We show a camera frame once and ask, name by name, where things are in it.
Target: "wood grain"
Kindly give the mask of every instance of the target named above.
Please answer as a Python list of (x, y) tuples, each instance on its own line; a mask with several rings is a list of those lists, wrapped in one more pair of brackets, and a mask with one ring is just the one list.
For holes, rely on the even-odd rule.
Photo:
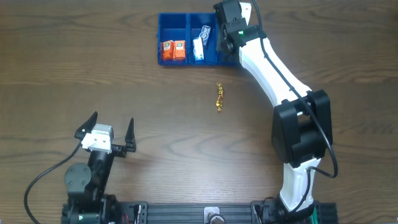
[[(239, 68), (157, 64), (157, 14), (211, 12), (217, 2), (0, 1), (2, 223), (30, 223), (25, 188), (69, 155), (94, 111), (118, 143), (135, 119), (138, 150), (116, 159), (107, 186), (119, 200), (250, 202), (278, 193), (272, 106), (255, 79)], [(398, 1), (259, 6), (282, 61), (331, 98), (340, 174), (318, 175), (314, 197), (336, 202), (340, 223), (396, 222)], [(215, 82), (226, 91), (221, 114)], [(65, 169), (87, 158), (79, 151), (34, 186), (29, 204), (40, 222), (60, 222)], [(331, 170), (328, 156), (321, 167)]]

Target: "blue tray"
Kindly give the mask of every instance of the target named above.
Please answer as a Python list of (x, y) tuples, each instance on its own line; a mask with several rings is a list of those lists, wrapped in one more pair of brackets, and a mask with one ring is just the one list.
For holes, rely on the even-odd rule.
[[(207, 48), (203, 49), (205, 59), (195, 61), (192, 40), (199, 37), (201, 27), (210, 26), (211, 32)], [(226, 57), (216, 50), (218, 23), (214, 13), (159, 13), (157, 33), (157, 60), (159, 65), (237, 65), (233, 56)], [(168, 40), (185, 40), (187, 56), (185, 60), (162, 60), (162, 42)]]

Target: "orange box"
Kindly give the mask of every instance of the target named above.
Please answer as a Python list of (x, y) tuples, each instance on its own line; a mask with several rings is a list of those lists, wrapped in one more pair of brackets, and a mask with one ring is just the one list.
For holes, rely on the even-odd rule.
[(174, 60), (185, 59), (185, 40), (176, 40), (174, 42)]
[(162, 59), (172, 60), (174, 56), (174, 41), (172, 40), (165, 41), (163, 42), (162, 46), (163, 46)]

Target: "wooden surface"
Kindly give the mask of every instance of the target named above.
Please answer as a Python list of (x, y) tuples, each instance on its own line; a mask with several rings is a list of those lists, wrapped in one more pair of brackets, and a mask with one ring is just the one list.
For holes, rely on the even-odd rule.
[[(107, 192), (121, 201), (250, 202), (278, 194), (272, 106), (236, 68), (157, 64), (159, 12), (211, 12), (219, 0), (0, 1), (0, 220), (31, 223), (31, 180), (72, 152), (94, 111), (138, 150), (115, 159)], [(398, 1), (259, 1), (274, 50), (301, 81), (331, 98), (340, 174), (317, 174), (313, 195), (340, 223), (398, 216)], [(252, 23), (256, 17), (252, 14)], [(215, 82), (225, 88), (218, 114)], [(80, 150), (29, 195), (42, 223), (59, 223), (63, 175)], [(327, 154), (320, 166), (331, 170)]]

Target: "cable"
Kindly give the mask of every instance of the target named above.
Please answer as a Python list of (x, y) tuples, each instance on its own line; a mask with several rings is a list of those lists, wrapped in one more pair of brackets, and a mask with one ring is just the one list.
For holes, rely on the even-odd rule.
[(29, 206), (27, 204), (27, 196), (29, 195), (29, 192), (31, 190), (31, 188), (33, 187), (34, 184), (36, 184), (36, 182), (42, 178), (45, 174), (48, 174), (49, 172), (53, 171), (54, 169), (58, 168), (60, 165), (64, 164), (66, 161), (68, 161), (70, 158), (72, 158), (76, 152), (79, 150), (81, 146), (81, 142), (79, 142), (79, 144), (76, 146), (76, 149), (68, 156), (66, 157), (63, 161), (55, 164), (54, 166), (52, 166), (51, 168), (47, 169), (46, 171), (44, 171), (43, 173), (39, 174), (30, 184), (29, 186), (26, 188), (25, 191), (25, 195), (24, 195), (24, 205), (25, 205), (25, 210), (26, 213), (28, 214), (28, 216), (30, 217), (30, 219), (32, 219), (32, 221), (35, 224), (40, 224), (39, 221), (37, 221), (37, 219), (33, 216), (32, 212), (30, 212)]
[[(256, 0), (252, 0), (254, 8), (256, 9), (257, 12), (257, 18), (259, 21), (259, 27), (262, 30), (262, 21), (261, 21), (261, 15), (260, 15), (260, 10), (259, 10), (259, 6), (257, 5), (257, 1)], [(297, 211), (297, 209), (304, 203), (305, 199), (307, 198), (308, 192), (310, 191), (310, 184), (311, 184), (311, 170), (315, 170), (329, 178), (335, 178), (338, 175), (338, 164), (337, 164), (337, 159), (336, 159), (336, 155), (335, 152), (333, 151), (333, 148), (330, 145), (330, 142), (325, 134), (325, 132), (322, 130), (322, 127), (317, 119), (317, 117), (315, 116), (315, 114), (313, 113), (312, 109), (310, 108), (310, 106), (307, 104), (307, 102), (305, 102), (305, 100), (301, 97), (301, 95), (297, 92), (297, 90), (289, 83), (289, 81), (287, 81), (287, 79), (284, 77), (284, 75), (282, 74), (282, 72), (279, 70), (279, 68), (276, 67), (276, 65), (274, 64), (274, 62), (271, 60), (271, 58), (269, 58), (266, 49), (264, 48), (264, 43), (263, 43), (263, 38), (260, 38), (260, 43), (261, 43), (261, 49), (262, 52), (264, 53), (264, 58), (266, 58), (268, 60), (268, 62), (272, 65), (272, 67), (274, 68), (274, 70), (278, 73), (278, 75), (283, 79), (283, 81), (286, 83), (286, 85), (289, 87), (289, 89), (297, 96), (299, 102), (301, 102), (301, 104), (304, 105), (305, 110), (308, 112), (308, 114), (310, 115), (312, 121), (314, 122), (315, 126), (317, 127), (319, 133), (322, 135), (322, 138), (329, 150), (330, 153), (330, 157), (333, 163), (333, 175), (317, 168), (317, 167), (313, 167), (310, 166), (307, 168), (307, 179), (308, 179), (308, 184), (307, 184), (307, 189), (305, 190), (305, 193), (303, 195), (303, 198), (301, 199), (300, 203), (292, 210), (292, 212)]]

